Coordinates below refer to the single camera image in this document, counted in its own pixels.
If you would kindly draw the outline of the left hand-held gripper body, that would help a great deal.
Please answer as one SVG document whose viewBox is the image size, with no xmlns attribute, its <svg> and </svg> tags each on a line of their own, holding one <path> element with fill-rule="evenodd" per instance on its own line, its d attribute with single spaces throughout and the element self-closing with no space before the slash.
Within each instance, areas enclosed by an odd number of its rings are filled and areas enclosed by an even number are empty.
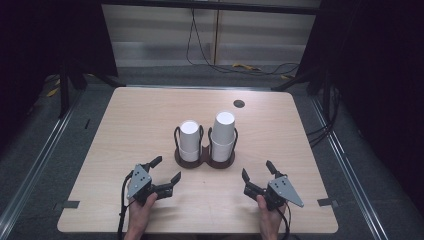
<svg viewBox="0 0 424 240">
<path fill-rule="evenodd" d="M 144 205 L 147 198 L 155 192 L 155 185 L 149 174 L 149 164 L 137 164 L 132 172 L 128 186 L 127 199 L 133 198 Z"/>
</svg>

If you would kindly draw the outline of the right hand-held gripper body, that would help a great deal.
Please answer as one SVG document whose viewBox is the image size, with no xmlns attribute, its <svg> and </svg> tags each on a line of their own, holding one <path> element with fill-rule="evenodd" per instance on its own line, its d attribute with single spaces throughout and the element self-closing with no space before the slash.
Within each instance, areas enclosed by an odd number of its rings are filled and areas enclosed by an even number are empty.
<svg viewBox="0 0 424 240">
<path fill-rule="evenodd" d="M 303 208 L 304 203 L 286 175 L 277 174 L 270 180 L 265 189 L 265 200 L 269 210 L 277 209 L 286 202 Z"/>
</svg>

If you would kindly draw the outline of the brown double cup holder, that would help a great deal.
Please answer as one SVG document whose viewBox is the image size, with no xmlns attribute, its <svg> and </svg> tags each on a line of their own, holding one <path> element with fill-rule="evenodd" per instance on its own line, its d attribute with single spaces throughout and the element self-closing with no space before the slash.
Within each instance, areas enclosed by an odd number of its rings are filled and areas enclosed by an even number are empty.
<svg viewBox="0 0 424 240">
<path fill-rule="evenodd" d="M 238 131 L 234 129 L 234 141 L 230 144 L 230 153 L 229 157 L 225 161 L 217 161 L 213 158 L 212 154 L 216 152 L 214 149 L 215 145 L 212 140 L 212 129 L 208 130 L 208 140 L 209 145 L 207 147 L 201 146 L 199 153 L 197 154 L 197 159 L 195 161 L 186 161 L 182 158 L 182 150 L 180 149 L 178 138 L 181 130 L 180 127 L 177 126 L 174 130 L 173 137 L 175 142 L 175 152 L 174 158 L 176 163 L 185 168 L 185 169 L 194 169 L 202 165 L 203 163 L 208 164 L 210 167 L 214 169 L 226 169 L 229 168 L 235 160 L 235 147 L 238 140 Z"/>
</svg>

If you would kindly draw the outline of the person's right hand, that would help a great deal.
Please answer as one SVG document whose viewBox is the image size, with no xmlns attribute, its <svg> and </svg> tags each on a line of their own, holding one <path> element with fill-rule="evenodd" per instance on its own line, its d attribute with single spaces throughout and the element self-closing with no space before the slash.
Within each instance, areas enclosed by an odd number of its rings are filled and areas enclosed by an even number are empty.
<svg viewBox="0 0 424 240">
<path fill-rule="evenodd" d="M 260 213 L 260 229 L 262 231 L 278 231 L 282 222 L 282 214 L 284 214 L 286 210 L 286 205 L 280 206 L 277 209 L 269 211 L 267 208 L 266 200 L 262 195 L 257 195 L 256 200 Z"/>
</svg>

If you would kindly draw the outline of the person's left hand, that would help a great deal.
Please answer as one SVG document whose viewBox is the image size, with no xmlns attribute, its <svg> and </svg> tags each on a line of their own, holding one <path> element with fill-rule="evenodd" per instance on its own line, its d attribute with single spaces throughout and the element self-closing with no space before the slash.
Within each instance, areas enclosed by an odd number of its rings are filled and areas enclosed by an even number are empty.
<svg viewBox="0 0 424 240">
<path fill-rule="evenodd" d="M 146 202 L 141 204 L 134 201 L 129 206 L 129 230 L 144 231 L 149 222 L 152 208 L 157 200 L 157 194 L 152 193 L 148 196 Z"/>
</svg>

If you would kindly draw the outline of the black stand leg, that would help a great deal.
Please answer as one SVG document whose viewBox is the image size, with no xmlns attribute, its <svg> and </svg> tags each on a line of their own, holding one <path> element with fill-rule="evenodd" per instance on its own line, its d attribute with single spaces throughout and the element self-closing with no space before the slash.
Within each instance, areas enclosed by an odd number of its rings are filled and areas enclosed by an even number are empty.
<svg viewBox="0 0 424 240">
<path fill-rule="evenodd" d="M 274 92 L 284 92 L 295 84 L 310 81 L 314 76 L 318 74 L 318 72 L 319 72 L 318 67 L 311 68 L 302 74 L 296 75 L 294 78 L 291 78 L 288 82 L 280 86 L 272 87 L 271 90 Z"/>
</svg>

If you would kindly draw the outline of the yellow object on floor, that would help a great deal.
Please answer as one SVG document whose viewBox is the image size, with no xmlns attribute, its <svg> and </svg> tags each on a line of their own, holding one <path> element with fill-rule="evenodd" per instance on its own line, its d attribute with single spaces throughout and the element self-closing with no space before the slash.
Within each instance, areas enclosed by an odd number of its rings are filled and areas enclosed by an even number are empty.
<svg viewBox="0 0 424 240">
<path fill-rule="evenodd" d="M 246 64 L 240 64 L 240 63 L 234 63 L 234 64 L 232 64 L 232 67 L 243 68 L 243 69 L 248 70 L 248 71 L 261 71 L 261 69 L 258 68 L 258 67 L 254 67 L 254 66 L 250 66 L 250 65 L 246 65 Z"/>
</svg>

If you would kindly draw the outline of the black metal stand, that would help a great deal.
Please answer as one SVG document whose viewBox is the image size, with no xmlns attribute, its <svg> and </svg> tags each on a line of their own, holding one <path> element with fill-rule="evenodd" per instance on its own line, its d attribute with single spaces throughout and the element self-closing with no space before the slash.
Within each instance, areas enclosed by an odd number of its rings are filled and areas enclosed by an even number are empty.
<svg viewBox="0 0 424 240">
<path fill-rule="evenodd" d="M 84 77 L 85 74 L 92 74 L 94 77 L 114 88 L 125 87 L 124 83 L 112 80 L 110 77 L 97 71 L 94 67 L 77 59 L 65 59 L 60 66 L 59 72 L 61 100 L 60 118 L 63 118 L 70 109 L 69 83 L 71 83 L 76 90 L 85 90 L 88 85 Z"/>
</svg>

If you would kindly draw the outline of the black overhead bar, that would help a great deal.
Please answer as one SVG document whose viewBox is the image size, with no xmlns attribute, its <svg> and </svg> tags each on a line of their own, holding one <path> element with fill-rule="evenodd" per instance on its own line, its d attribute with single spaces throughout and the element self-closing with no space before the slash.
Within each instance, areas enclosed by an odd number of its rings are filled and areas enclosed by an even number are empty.
<svg viewBox="0 0 424 240">
<path fill-rule="evenodd" d="M 200 0 L 99 0 L 101 4 L 122 6 L 163 7 L 181 9 L 224 10 L 255 13 L 279 13 L 295 15 L 318 15 L 319 8 L 246 4 L 233 2 L 211 2 Z"/>
</svg>

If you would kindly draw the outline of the metal floor rail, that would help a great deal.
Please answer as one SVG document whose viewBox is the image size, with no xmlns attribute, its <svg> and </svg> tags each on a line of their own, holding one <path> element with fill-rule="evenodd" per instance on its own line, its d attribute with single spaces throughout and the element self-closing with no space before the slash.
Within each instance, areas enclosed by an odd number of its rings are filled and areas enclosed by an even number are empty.
<svg viewBox="0 0 424 240">
<path fill-rule="evenodd" d="M 329 127 L 329 122 L 324 117 L 324 111 L 317 97 L 312 97 L 311 102 L 315 109 L 316 115 L 320 124 L 326 130 L 325 136 L 329 142 L 338 164 L 347 180 L 347 183 L 352 191 L 355 201 L 362 213 L 365 222 L 370 229 L 370 232 L 375 240 L 389 240 L 388 235 L 380 221 L 375 208 L 371 204 L 368 195 L 366 194 L 362 184 L 359 181 L 356 172 L 354 171 L 349 158 L 339 141 L 339 138 L 334 130 Z"/>
<path fill-rule="evenodd" d="M 0 215 L 0 240 L 6 240 L 8 238 L 8 235 L 21 214 L 35 184 L 48 163 L 57 143 L 61 139 L 61 136 L 74 113 L 74 109 L 79 104 L 82 95 L 83 91 L 78 91 L 70 107 L 64 112 L 64 115 L 56 121 L 52 132 L 44 143 L 42 150 L 35 158 L 35 161 L 26 174 L 25 179 L 22 181 L 17 192 L 5 207 L 4 212 Z"/>
</svg>

